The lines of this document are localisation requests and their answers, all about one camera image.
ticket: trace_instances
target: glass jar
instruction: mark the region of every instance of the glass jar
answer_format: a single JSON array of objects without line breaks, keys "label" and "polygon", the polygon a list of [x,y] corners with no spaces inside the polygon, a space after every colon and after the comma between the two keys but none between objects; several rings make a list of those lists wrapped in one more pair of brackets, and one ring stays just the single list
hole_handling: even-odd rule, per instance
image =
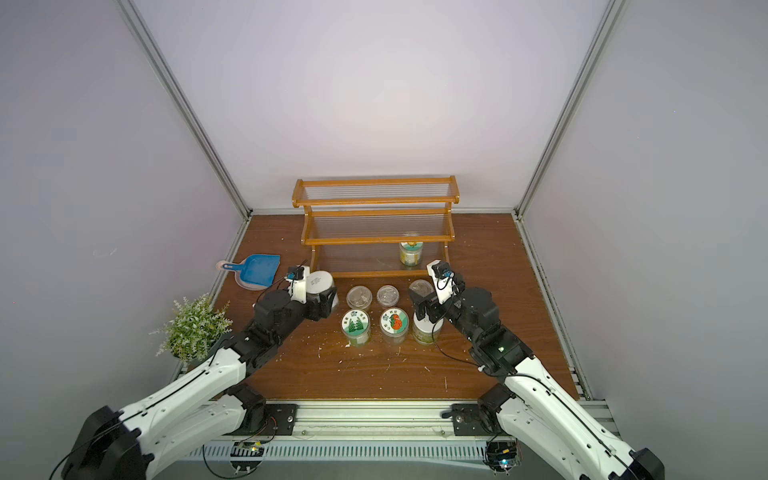
[{"label": "glass jar", "polygon": [[421,296],[427,296],[435,291],[435,287],[432,286],[432,282],[427,280],[416,280],[408,287],[410,290],[418,293]]},{"label": "glass jar", "polygon": [[367,286],[358,285],[349,289],[349,293],[346,294],[346,304],[351,309],[365,310],[371,307],[373,301],[373,293]]},{"label": "glass jar", "polygon": [[385,285],[376,293],[376,300],[379,301],[379,305],[389,308],[397,305],[398,300],[400,300],[400,292],[392,285]]},{"label": "glass jar", "polygon": [[406,340],[408,334],[408,314],[399,308],[384,310],[381,316],[381,328],[384,343],[399,345]]},{"label": "glass jar", "polygon": [[429,314],[424,315],[424,319],[419,320],[416,312],[413,313],[413,339],[421,345],[432,345],[440,335],[442,329],[442,319],[437,323],[429,321]]},{"label": "glass jar", "polygon": [[363,346],[371,339],[371,319],[362,310],[350,310],[341,319],[341,330],[351,346]]},{"label": "glass jar", "polygon": [[400,262],[406,266],[419,265],[423,247],[423,242],[400,242]]},{"label": "glass jar", "polygon": [[[306,276],[306,299],[314,302],[320,301],[320,294],[329,288],[336,286],[333,276],[325,270],[317,270]],[[339,296],[334,295],[331,302],[331,311],[339,305]]]}]

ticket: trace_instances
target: potted plant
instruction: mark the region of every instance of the potted plant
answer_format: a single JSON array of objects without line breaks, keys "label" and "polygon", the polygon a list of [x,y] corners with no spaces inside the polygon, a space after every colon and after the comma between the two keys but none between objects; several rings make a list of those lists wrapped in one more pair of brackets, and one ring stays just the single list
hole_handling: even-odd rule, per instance
[{"label": "potted plant", "polygon": [[191,364],[205,360],[211,346],[225,333],[232,331],[232,320],[224,314],[229,303],[223,309],[214,311],[209,293],[190,302],[186,297],[183,303],[174,301],[174,318],[163,328],[152,333],[165,333],[167,338],[161,343],[162,352],[170,352],[181,362]]}]

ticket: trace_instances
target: jar lid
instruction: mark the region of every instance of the jar lid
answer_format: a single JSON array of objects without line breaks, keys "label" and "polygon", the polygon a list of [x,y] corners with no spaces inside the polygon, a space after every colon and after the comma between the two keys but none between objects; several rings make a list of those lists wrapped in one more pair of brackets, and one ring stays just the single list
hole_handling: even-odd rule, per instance
[{"label": "jar lid", "polygon": [[416,280],[415,282],[411,283],[411,286],[408,288],[421,296],[427,296],[435,291],[435,287],[433,287],[432,284],[426,280]]},{"label": "jar lid", "polygon": [[382,313],[382,331],[399,335],[408,329],[408,314],[399,308],[390,308]]},{"label": "jar lid", "polygon": [[400,246],[410,252],[421,250],[424,242],[400,242]]},{"label": "jar lid", "polygon": [[341,319],[341,328],[348,336],[358,336],[368,331],[371,320],[362,310],[350,310]]},{"label": "jar lid", "polygon": [[333,276],[325,270],[317,270],[306,276],[306,292],[317,294],[333,286]]},{"label": "jar lid", "polygon": [[413,326],[414,328],[419,329],[420,332],[424,333],[432,333],[432,328],[434,328],[436,332],[439,332],[442,328],[442,319],[438,320],[437,323],[432,323],[429,321],[429,315],[424,315],[424,319],[419,320],[419,318],[416,316],[416,312],[414,312]]},{"label": "jar lid", "polygon": [[346,294],[346,304],[354,308],[363,308],[370,305],[372,300],[373,293],[364,285],[354,286]]},{"label": "jar lid", "polygon": [[385,285],[376,293],[376,298],[381,303],[392,305],[393,303],[397,303],[397,300],[400,299],[400,293],[394,286]]}]

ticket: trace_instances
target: wooden shelf rack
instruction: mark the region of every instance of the wooden shelf rack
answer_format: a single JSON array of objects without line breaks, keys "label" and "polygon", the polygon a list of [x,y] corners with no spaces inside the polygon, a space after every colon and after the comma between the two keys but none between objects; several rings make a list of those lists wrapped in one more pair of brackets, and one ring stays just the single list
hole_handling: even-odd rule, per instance
[{"label": "wooden shelf rack", "polygon": [[[293,206],[304,207],[301,242],[312,247],[311,270],[339,278],[413,276],[436,257],[448,261],[456,203],[453,176],[298,180],[293,189]],[[399,261],[398,243],[408,241],[424,242],[417,266]]]}]

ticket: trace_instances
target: mounting plate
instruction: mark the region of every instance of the mounting plate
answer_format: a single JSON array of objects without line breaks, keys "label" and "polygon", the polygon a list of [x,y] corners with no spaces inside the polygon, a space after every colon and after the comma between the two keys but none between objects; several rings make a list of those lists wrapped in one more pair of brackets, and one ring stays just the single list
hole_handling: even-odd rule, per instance
[{"label": "mounting plate", "polygon": [[[273,433],[275,436],[293,435],[293,424],[296,423],[296,410],[298,408],[295,403],[267,403],[260,408],[264,409],[264,418],[266,419],[266,428],[260,436],[271,437]],[[277,422],[276,430],[270,417],[274,417]],[[254,431],[240,427],[227,433],[227,435],[252,435],[253,433]]]},{"label": "mounting plate", "polygon": [[477,403],[451,404],[451,420],[453,434],[458,437],[493,435],[482,424],[480,407]]},{"label": "mounting plate", "polygon": [[267,403],[264,406],[264,416],[266,419],[269,420],[270,417],[274,417],[277,421],[275,435],[293,435],[293,425],[296,423],[296,408],[297,405],[295,403]]}]

